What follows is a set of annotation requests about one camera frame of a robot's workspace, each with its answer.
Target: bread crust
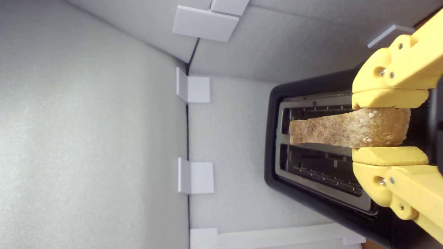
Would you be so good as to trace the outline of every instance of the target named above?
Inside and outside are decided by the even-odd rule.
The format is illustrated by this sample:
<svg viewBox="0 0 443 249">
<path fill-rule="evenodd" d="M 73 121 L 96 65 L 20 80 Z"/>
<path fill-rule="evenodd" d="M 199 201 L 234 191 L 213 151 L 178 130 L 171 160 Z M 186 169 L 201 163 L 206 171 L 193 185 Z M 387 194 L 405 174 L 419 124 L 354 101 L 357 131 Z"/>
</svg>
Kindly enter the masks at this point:
<svg viewBox="0 0 443 249">
<path fill-rule="evenodd" d="M 291 121 L 290 143 L 351 148 L 400 145 L 406 139 L 410 109 L 362 108 L 350 113 Z"/>
</svg>

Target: slice of toast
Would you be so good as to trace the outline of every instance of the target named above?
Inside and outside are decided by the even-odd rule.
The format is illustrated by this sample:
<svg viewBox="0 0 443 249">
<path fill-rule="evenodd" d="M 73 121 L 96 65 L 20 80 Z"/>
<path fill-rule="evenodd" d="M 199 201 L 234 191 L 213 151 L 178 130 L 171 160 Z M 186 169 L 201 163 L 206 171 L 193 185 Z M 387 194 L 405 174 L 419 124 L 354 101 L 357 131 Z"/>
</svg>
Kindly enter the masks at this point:
<svg viewBox="0 0 443 249">
<path fill-rule="evenodd" d="M 410 109 L 362 108 L 350 113 L 290 122 L 291 144 L 387 147 L 406 139 Z"/>
</svg>

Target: white bracket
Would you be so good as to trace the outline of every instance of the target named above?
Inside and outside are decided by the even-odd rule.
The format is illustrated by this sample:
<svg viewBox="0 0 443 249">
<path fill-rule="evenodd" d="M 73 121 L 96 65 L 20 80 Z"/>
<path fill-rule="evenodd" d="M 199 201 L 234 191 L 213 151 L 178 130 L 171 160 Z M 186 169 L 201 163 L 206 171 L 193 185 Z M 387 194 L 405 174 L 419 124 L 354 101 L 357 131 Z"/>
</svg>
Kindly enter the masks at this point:
<svg viewBox="0 0 443 249">
<path fill-rule="evenodd" d="M 239 18 L 211 10 L 177 6 L 172 33 L 227 42 Z"/>
<path fill-rule="evenodd" d="M 210 103 L 210 78 L 187 76 L 177 67 L 177 95 L 187 103 Z"/>
<path fill-rule="evenodd" d="M 377 36 L 377 38 L 372 40 L 372 42 L 368 43 L 368 48 L 379 49 L 382 47 L 389 47 L 397 36 L 404 34 L 410 35 L 414 32 L 414 28 L 394 24 Z"/>
<path fill-rule="evenodd" d="M 212 0 L 211 10 L 241 16 L 249 0 Z"/>
<path fill-rule="evenodd" d="M 221 234 L 218 234 L 216 228 L 191 229 L 190 249 L 265 249 L 307 244 L 314 248 L 315 244 L 322 244 L 322 241 L 338 239 L 341 239 L 343 245 L 366 242 L 363 236 L 332 223 Z"/>
<path fill-rule="evenodd" d="M 179 192 L 188 195 L 214 193 L 213 164 L 179 157 Z"/>
</svg>

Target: toaster heating grill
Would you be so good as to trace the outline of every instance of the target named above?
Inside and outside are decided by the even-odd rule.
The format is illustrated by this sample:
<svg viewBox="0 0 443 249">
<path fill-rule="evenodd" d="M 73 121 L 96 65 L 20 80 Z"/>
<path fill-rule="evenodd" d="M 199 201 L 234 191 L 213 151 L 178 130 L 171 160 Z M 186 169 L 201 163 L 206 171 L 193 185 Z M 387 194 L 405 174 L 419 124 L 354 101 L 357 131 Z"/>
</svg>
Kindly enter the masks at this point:
<svg viewBox="0 0 443 249">
<path fill-rule="evenodd" d="M 280 104 L 276 131 L 276 174 L 319 195 L 366 213 L 371 199 L 352 170 L 350 148 L 289 144 L 289 123 L 352 111 L 351 93 L 287 98 Z"/>
</svg>

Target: yellow 3d-printed part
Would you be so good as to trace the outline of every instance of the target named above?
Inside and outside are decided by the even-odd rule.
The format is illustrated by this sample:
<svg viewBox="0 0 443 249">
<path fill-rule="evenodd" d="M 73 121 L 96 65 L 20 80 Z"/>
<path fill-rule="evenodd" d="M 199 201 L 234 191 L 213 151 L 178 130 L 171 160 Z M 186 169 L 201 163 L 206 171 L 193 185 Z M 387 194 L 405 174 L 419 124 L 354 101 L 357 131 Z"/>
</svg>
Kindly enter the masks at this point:
<svg viewBox="0 0 443 249">
<path fill-rule="evenodd" d="M 417 108 L 429 96 L 428 90 L 377 89 L 352 94 L 352 109 L 364 107 Z"/>
<path fill-rule="evenodd" d="M 443 176 L 436 166 L 422 164 L 427 162 L 422 151 L 360 148 L 353 150 L 353 161 L 355 177 L 373 201 L 415 221 L 443 244 Z"/>
<path fill-rule="evenodd" d="M 352 149 L 352 160 L 379 166 L 428 164 L 427 155 L 417 147 L 363 147 Z"/>
<path fill-rule="evenodd" d="M 414 34 L 400 35 L 389 48 L 377 50 L 354 79 L 353 108 L 420 106 L 426 100 L 423 93 L 396 92 L 436 87 L 443 75 L 442 41 L 443 11 L 440 11 Z"/>
</svg>

